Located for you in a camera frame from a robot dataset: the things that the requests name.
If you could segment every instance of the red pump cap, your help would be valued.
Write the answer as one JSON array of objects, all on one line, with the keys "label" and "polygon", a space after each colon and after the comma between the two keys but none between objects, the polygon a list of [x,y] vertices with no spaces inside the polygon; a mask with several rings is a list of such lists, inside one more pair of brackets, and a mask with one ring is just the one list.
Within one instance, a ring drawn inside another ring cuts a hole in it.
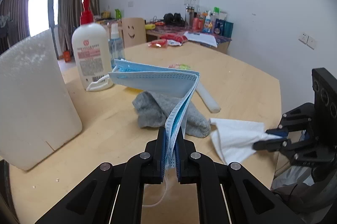
[{"label": "red pump cap", "polygon": [[92,14],[92,11],[89,10],[90,0],[82,0],[82,5],[83,12],[81,12],[80,16],[81,25],[94,22],[94,15]]}]

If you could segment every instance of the gray sock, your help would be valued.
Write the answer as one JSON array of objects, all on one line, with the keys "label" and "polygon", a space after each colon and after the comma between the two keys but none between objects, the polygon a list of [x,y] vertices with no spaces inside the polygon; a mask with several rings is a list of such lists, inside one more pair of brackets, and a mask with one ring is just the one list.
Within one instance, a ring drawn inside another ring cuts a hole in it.
[{"label": "gray sock", "polygon": [[[164,126],[167,117],[179,100],[179,98],[153,92],[141,92],[132,101],[138,114],[138,126],[140,128]],[[208,120],[191,102],[187,108],[186,134],[203,138],[208,136],[210,131]]]}]

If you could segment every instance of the window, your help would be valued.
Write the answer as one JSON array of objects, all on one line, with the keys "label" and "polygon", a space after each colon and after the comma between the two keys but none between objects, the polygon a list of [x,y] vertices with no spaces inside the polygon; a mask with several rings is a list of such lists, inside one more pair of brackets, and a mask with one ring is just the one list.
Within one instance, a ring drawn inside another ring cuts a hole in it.
[{"label": "window", "polygon": [[28,23],[30,36],[52,29],[58,24],[58,0],[28,0]]}]

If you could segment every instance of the yellow item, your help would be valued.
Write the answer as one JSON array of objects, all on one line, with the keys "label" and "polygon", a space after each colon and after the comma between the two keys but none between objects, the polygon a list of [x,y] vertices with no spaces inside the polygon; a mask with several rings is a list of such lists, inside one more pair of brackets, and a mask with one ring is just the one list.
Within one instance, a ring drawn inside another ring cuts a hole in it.
[{"label": "yellow item", "polygon": [[155,27],[156,27],[155,24],[145,24],[146,30],[153,30]]},{"label": "yellow item", "polygon": [[104,11],[103,13],[101,13],[101,17],[102,18],[108,18],[108,17],[110,17],[110,12]]}]

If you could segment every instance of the blue bottle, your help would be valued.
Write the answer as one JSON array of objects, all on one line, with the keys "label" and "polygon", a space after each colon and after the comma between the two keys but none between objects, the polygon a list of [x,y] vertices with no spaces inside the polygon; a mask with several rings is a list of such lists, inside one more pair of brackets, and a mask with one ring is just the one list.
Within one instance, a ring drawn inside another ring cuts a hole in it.
[{"label": "blue bottle", "polygon": [[111,55],[111,68],[114,68],[114,59],[125,59],[123,40],[119,37],[118,24],[111,25],[111,38],[109,39],[109,51]]}]

